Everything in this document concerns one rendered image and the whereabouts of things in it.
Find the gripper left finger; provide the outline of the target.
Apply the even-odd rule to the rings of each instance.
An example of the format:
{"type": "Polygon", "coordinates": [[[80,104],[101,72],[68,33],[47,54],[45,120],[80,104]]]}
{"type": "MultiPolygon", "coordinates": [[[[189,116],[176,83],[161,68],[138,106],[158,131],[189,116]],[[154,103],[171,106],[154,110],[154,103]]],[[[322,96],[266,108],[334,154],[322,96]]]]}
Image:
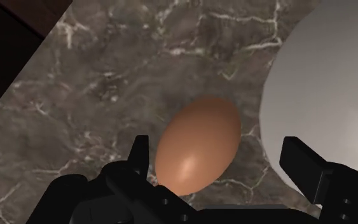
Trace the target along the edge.
{"type": "Polygon", "coordinates": [[[197,211],[166,187],[147,181],[149,137],[138,135],[126,160],[106,164],[89,181],[81,174],[54,179],[26,224],[69,224],[82,202],[112,199],[101,205],[108,224],[198,224],[197,211]]]}

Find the white round bowl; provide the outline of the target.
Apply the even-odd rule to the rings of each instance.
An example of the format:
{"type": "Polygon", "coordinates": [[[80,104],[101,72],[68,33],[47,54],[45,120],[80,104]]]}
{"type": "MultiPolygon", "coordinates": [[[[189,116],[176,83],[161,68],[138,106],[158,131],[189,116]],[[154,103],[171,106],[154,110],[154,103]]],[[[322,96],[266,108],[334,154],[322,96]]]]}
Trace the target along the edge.
{"type": "Polygon", "coordinates": [[[259,115],[272,169],[296,136],[324,159],[358,171],[358,0],[322,0],[291,32],[266,79],[259,115]]]}

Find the brown egg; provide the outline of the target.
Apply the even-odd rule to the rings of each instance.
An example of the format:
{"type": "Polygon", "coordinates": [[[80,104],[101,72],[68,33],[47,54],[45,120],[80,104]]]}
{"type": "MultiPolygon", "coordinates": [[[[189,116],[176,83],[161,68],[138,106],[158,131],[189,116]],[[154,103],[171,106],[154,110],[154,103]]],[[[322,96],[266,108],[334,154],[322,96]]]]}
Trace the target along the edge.
{"type": "Polygon", "coordinates": [[[232,102],[211,96],[194,100],[173,117],[160,138],[158,184],[179,196],[204,189],[232,163],[240,139],[240,115],[232,102]]]}

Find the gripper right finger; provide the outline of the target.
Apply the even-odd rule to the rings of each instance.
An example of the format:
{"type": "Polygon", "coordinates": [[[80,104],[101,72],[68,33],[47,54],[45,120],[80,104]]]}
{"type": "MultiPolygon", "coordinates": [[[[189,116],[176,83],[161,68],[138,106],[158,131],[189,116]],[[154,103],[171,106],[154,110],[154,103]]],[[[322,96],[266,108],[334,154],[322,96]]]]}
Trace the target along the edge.
{"type": "Polygon", "coordinates": [[[320,224],[358,224],[358,171],[328,162],[302,140],[283,140],[279,164],[311,204],[321,205],[320,224]]]}

